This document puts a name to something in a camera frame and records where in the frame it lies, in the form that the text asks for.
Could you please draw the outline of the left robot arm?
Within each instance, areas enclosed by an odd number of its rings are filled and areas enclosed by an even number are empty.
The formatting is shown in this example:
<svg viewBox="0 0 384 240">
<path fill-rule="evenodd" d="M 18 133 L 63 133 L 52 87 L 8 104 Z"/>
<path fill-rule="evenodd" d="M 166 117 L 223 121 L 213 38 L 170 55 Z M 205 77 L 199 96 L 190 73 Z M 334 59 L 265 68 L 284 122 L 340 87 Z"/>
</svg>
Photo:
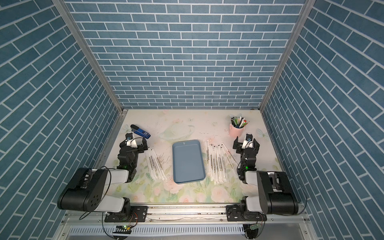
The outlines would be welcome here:
<svg viewBox="0 0 384 240">
<path fill-rule="evenodd" d="M 148 150 L 146 139 L 137 144 L 138 138 L 126 139 L 120 143 L 119 166 L 116 169 L 79 168 L 58 198 L 57 206 L 61 210 L 85 213 L 107 212 L 130 216 L 130 200 L 114 197 L 109 193 L 112 184 L 133 181 L 138 166 L 139 154 Z"/>
</svg>

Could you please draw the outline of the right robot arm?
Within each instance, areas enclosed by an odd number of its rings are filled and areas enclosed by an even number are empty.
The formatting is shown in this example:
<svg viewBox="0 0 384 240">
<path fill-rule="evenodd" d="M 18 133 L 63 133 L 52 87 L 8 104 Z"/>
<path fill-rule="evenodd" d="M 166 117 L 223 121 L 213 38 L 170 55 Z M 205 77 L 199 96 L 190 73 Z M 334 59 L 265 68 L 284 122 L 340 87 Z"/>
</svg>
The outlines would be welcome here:
<svg viewBox="0 0 384 240">
<path fill-rule="evenodd" d="M 265 215 L 296 215 L 299 202 L 294 194 L 288 175 L 285 172 L 258 171 L 257 154 L 260 144 L 247 134 L 245 140 L 234 140 L 233 149 L 240 154 L 236 168 L 239 180 L 246 185 L 258 187 L 257 196 L 245 196 L 241 200 L 240 215 L 246 221 L 261 221 Z"/>
</svg>

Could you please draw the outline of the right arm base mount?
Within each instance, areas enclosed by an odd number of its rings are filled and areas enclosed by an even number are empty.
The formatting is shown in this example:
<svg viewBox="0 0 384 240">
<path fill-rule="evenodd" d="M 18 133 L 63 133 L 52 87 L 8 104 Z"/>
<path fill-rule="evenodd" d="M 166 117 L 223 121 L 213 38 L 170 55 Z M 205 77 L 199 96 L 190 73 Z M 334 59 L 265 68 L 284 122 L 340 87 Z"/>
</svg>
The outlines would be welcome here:
<svg viewBox="0 0 384 240">
<path fill-rule="evenodd" d="M 228 222 L 264 222 L 267 220 L 267 216 L 261 212 L 252 212 L 246 210 L 245 207 L 240 205 L 227 205 L 226 215 Z"/>
</svg>

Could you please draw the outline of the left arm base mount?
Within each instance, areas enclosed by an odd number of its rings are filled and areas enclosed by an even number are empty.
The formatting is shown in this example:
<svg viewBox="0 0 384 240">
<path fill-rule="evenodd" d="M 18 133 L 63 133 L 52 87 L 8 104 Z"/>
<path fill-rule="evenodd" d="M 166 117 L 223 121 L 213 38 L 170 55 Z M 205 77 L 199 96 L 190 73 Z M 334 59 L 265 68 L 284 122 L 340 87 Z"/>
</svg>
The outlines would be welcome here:
<svg viewBox="0 0 384 240">
<path fill-rule="evenodd" d="M 123 208 L 119 213 L 109 213 L 104 218 L 106 223 L 142 223 L 145 222 L 148 206 L 132 206 L 130 210 Z"/>
</svg>

